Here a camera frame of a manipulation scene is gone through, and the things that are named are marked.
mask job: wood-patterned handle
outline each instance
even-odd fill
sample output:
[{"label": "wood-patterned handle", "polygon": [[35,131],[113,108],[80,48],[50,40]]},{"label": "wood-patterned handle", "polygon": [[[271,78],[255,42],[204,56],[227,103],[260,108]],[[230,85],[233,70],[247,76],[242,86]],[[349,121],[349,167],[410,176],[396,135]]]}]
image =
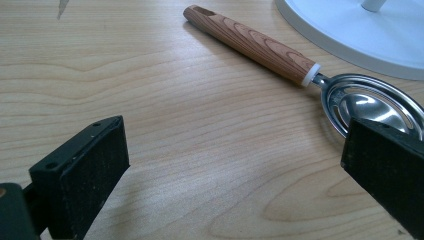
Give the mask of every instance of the wood-patterned handle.
[{"label": "wood-patterned handle", "polygon": [[294,83],[307,86],[320,66],[286,45],[207,9],[192,5],[184,17],[193,25]]}]

